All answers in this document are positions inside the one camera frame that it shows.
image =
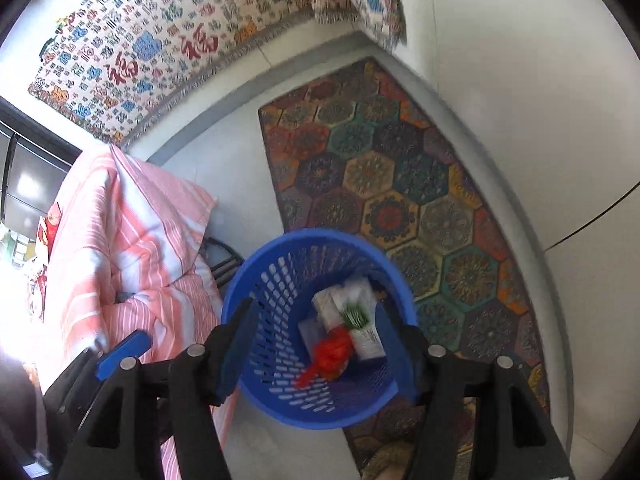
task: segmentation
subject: pink fabric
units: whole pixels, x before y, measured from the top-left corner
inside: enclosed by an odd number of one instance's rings
[[[105,146],[80,155],[57,206],[44,304],[50,341],[38,366],[44,388],[84,348],[107,350],[138,328],[153,340],[143,363],[204,342],[222,304],[198,255],[214,206],[202,188]],[[221,442],[234,403],[235,395],[213,410]],[[172,440],[162,462],[168,479],[179,478]]]

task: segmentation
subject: hexagon tile pattern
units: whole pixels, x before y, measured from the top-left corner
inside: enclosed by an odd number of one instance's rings
[[[547,407],[535,315],[499,224],[453,146],[391,75],[363,59],[258,118],[284,230],[337,229],[385,251],[430,342],[469,359],[508,355]],[[475,401],[465,410],[456,471],[468,471]],[[382,446],[414,442],[421,413],[396,397],[345,428],[358,468]]]

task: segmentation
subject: basket rim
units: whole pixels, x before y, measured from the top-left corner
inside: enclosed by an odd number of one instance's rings
[[[417,317],[413,308],[414,297],[411,293],[411,290],[409,289],[409,286],[407,285],[406,280],[404,279],[400,271],[396,269],[394,264],[392,264],[391,261],[386,257],[385,253],[380,251],[371,243],[362,240],[355,235],[323,228],[302,229],[299,231],[284,233],[283,235],[274,238],[270,242],[264,244],[260,249],[255,251],[255,253],[252,254],[244,262],[244,264],[242,264],[238,272],[236,272],[236,275],[233,277],[231,283],[229,284],[229,288],[227,289],[225,294],[225,300],[223,301],[221,323],[228,322],[230,311],[232,310],[228,303],[228,299],[234,295],[238,283],[242,280],[242,277],[248,272],[248,269],[252,267],[256,260],[262,258],[266,253],[269,253],[273,248],[279,246],[283,242],[288,242],[291,240],[303,240],[311,237],[330,238],[335,241],[352,245],[358,250],[364,252],[368,257],[379,264],[380,267],[389,275],[391,280],[396,284],[401,305],[411,305],[411,308],[402,308],[402,314],[405,323],[410,325],[417,325]],[[239,380],[239,386],[242,393],[248,397],[248,399],[254,406],[257,406],[276,420],[289,424],[290,426],[304,428],[307,430],[333,430],[337,428],[344,428],[350,426],[351,424],[361,422],[377,413],[398,393],[398,384],[392,377],[391,384],[389,384],[389,386],[380,395],[376,402],[372,403],[372,405],[370,405],[367,409],[351,416],[337,418],[330,422],[307,422],[296,418],[291,418],[290,416],[284,415],[283,413],[278,412],[277,410],[274,410],[265,405],[258,397],[252,394],[249,388],[244,384],[242,376]]]

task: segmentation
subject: metal bolt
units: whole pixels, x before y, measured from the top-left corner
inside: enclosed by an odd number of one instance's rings
[[[187,354],[191,357],[201,356],[202,354],[204,354],[204,345],[191,345],[189,348],[187,348]]]
[[[442,345],[429,345],[427,352],[431,357],[444,357],[447,354],[447,349]]]
[[[125,357],[120,361],[120,368],[123,370],[131,370],[136,365],[137,359],[135,357]]]
[[[513,359],[511,359],[508,355],[501,355],[500,357],[498,357],[496,362],[498,363],[498,366],[500,368],[504,368],[505,370],[513,367]]]

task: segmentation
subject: white floor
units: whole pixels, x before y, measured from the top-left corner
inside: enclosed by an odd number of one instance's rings
[[[550,384],[552,423],[562,442],[567,441],[568,394],[564,354],[556,313],[540,260],[527,238],[526,229],[508,200],[494,170],[478,155],[460,122],[423,84],[379,49],[365,48],[313,66],[237,108],[165,165],[173,174],[196,182],[219,200],[213,211],[212,234],[249,256],[283,232],[271,177],[264,153],[257,110],[300,84],[362,57],[374,55],[429,112],[453,143],[494,211],[522,270],[542,335]],[[584,452],[589,460],[594,454]],[[283,426],[241,399],[225,453],[234,478],[336,478],[356,479],[357,471],[342,431],[309,432]],[[580,470],[584,457],[575,455]],[[592,480],[578,476],[578,480]]]

